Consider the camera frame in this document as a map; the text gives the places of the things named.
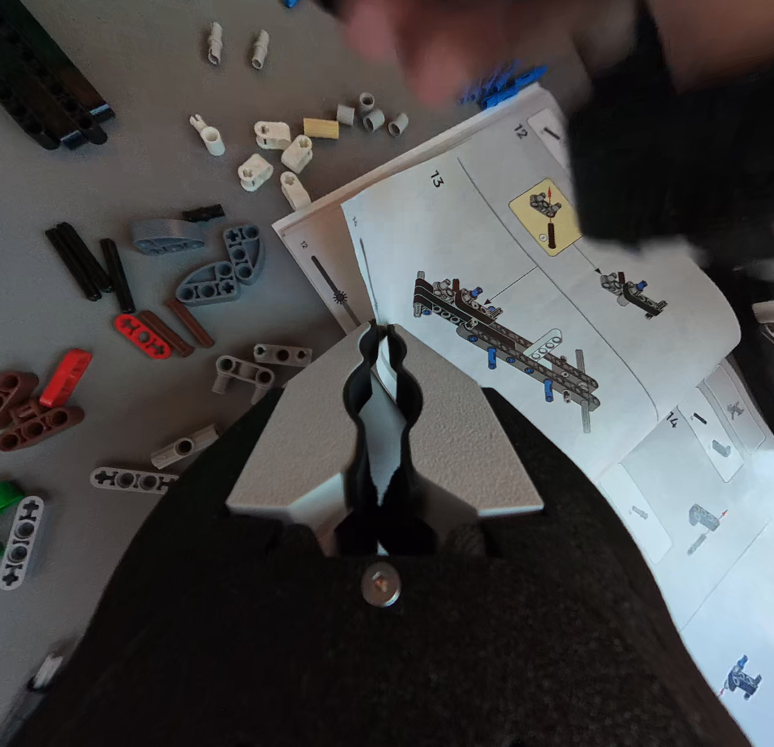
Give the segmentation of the brown lego axle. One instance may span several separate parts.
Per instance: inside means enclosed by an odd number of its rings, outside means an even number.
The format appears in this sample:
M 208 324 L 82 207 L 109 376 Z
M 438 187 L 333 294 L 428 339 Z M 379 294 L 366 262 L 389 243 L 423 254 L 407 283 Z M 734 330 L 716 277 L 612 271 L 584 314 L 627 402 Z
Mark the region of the brown lego axle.
M 210 349 L 215 345 L 214 339 L 209 335 L 208 331 L 197 321 L 188 307 L 182 304 L 179 299 L 169 298 L 164 302 L 164 306 L 179 319 L 199 346 Z
M 151 331 L 163 339 L 174 352 L 181 357 L 188 357 L 195 351 L 194 347 L 186 342 L 178 333 L 170 328 L 159 316 L 150 310 L 142 310 L 138 313 L 138 318 L 148 326 Z

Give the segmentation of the white lego piece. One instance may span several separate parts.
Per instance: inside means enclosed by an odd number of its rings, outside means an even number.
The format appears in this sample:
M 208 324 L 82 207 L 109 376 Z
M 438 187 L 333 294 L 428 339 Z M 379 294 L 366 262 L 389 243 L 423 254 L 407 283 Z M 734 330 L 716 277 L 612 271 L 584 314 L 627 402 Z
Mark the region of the white lego piece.
M 29 679 L 26 690 L 31 693 L 45 692 L 56 678 L 65 655 L 61 652 L 48 653 L 37 671 Z

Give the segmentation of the person's left hand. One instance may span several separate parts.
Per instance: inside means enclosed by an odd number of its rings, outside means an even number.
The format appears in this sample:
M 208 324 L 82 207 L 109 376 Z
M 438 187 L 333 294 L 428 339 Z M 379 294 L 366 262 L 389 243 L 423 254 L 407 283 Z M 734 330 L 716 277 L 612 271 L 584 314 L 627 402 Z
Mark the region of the person's left hand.
M 773 0 L 336 0 L 352 49 L 392 63 L 428 106 L 513 60 L 575 54 L 590 76 L 627 57 L 642 9 L 679 91 L 772 64 Z

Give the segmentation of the pile of blue lego pins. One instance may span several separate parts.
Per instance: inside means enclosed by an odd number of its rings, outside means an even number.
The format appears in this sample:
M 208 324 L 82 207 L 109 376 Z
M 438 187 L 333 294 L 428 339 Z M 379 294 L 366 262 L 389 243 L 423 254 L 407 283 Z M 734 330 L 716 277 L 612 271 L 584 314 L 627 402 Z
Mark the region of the pile of blue lego pins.
M 474 103 L 482 111 L 487 111 L 537 83 L 547 69 L 546 64 L 523 65 L 517 60 L 503 64 L 490 75 L 469 85 L 458 97 L 457 104 Z

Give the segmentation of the red thin lego beam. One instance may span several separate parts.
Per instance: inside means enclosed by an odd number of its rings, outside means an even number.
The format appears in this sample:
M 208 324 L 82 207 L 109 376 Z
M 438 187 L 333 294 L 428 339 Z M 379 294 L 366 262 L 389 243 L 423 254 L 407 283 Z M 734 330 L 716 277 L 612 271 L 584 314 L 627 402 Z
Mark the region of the red thin lego beam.
M 113 327 L 150 359 L 166 360 L 172 356 L 172 347 L 135 315 L 116 316 Z

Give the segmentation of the blue-grey curved lego panel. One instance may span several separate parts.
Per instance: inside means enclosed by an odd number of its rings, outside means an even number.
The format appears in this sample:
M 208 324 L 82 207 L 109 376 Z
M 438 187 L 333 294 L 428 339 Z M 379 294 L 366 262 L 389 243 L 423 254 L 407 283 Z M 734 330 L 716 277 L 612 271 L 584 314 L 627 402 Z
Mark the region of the blue-grey curved lego panel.
M 266 245 L 256 225 L 229 227 L 222 232 L 235 277 L 243 286 L 252 286 L 266 262 Z
M 129 229 L 137 251 L 150 257 L 198 250 L 207 243 L 199 225 L 182 219 L 134 219 Z
M 184 306 L 231 303 L 241 297 L 241 285 L 229 261 L 218 261 L 192 271 L 179 284 L 176 298 Z

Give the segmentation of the black lego beam assembly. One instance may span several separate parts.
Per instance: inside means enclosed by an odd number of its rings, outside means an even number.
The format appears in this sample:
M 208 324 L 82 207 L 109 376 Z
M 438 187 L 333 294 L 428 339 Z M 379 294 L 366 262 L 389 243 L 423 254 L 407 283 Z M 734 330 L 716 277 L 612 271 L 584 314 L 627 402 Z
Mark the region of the black lego beam assembly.
M 101 145 L 114 110 L 24 6 L 1 0 L 2 108 L 40 147 Z

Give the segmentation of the lego instruction booklet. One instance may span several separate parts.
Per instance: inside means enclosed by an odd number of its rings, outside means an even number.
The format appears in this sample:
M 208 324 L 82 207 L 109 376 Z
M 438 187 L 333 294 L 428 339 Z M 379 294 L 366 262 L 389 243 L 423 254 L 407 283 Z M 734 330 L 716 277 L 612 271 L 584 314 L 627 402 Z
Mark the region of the lego instruction booklet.
M 725 295 L 681 246 L 584 239 L 539 86 L 273 229 L 345 329 L 394 323 L 596 485 L 753 745 L 772 745 L 772 424 Z

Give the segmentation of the white lego connector with axle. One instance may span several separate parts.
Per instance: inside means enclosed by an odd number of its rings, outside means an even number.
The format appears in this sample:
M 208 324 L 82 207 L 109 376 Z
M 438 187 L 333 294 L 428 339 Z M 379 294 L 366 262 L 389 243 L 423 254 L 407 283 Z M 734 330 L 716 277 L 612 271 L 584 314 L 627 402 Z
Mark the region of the white lego connector with axle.
M 199 133 L 209 154 L 214 157 L 221 157 L 225 154 L 225 143 L 216 127 L 206 123 L 199 114 L 191 115 L 189 117 L 189 124 Z

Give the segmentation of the grey lego connector with pins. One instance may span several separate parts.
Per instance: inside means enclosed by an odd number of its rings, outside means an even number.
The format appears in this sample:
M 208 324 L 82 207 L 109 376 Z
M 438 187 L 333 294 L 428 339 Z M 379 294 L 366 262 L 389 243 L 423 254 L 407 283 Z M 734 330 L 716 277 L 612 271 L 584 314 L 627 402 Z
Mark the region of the grey lego connector with pins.
M 232 381 L 249 384 L 252 389 L 250 404 L 256 405 L 270 392 L 276 381 L 271 369 L 232 355 L 222 355 L 215 362 L 216 376 L 211 391 L 224 394 Z

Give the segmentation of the light grey thin lego beam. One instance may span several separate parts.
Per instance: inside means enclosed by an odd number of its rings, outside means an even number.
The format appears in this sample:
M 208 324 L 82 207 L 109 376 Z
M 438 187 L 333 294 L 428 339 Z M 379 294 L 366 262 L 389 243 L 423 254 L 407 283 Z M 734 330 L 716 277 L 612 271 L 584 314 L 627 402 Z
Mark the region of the light grey thin lego beam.
M 119 467 L 98 467 L 89 477 L 90 485 L 106 490 L 164 495 L 179 480 L 176 474 L 138 471 Z
M 19 502 L 2 556 L 2 591 L 13 591 L 23 584 L 31 567 L 45 509 L 45 500 L 37 495 L 30 495 Z

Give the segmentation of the red lego liftarm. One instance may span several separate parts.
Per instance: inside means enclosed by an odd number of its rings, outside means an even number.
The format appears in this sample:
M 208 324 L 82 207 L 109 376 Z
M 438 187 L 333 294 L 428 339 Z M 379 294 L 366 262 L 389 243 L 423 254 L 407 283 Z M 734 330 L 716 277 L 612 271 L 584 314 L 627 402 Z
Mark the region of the red lego liftarm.
M 40 404 L 48 409 L 65 405 L 91 364 L 92 358 L 91 352 L 81 348 L 68 350 L 40 393 Z

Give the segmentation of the brown lego beam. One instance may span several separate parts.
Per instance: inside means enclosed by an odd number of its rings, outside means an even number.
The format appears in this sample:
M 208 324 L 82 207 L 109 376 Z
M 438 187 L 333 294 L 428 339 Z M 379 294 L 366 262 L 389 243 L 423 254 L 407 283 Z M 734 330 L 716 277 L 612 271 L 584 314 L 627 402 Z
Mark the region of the brown lego beam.
M 23 371 L 1 372 L 1 429 L 12 421 L 14 406 L 24 403 L 35 391 L 40 380 L 36 374 Z
M 48 407 L 32 396 L 9 410 L 10 422 L 1 434 L 1 452 L 33 447 L 80 424 L 84 411 L 77 406 Z

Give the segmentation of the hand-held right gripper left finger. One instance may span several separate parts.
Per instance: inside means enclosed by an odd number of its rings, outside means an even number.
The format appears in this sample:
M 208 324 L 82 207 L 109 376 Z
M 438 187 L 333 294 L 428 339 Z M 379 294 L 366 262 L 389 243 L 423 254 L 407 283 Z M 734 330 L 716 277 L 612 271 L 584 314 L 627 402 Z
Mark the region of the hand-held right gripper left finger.
M 227 498 L 238 515 L 303 525 L 327 555 L 379 549 L 379 507 L 362 410 L 381 335 L 373 321 L 285 386 Z

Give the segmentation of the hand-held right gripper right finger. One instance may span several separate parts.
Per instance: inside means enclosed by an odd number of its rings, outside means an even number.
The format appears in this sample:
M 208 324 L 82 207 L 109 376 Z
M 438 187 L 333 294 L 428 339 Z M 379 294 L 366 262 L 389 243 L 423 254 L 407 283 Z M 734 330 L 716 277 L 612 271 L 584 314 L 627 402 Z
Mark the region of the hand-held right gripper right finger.
M 385 327 L 380 376 L 402 417 L 399 462 L 380 505 L 392 555 L 435 553 L 482 520 L 542 511 L 480 385 L 399 325 Z

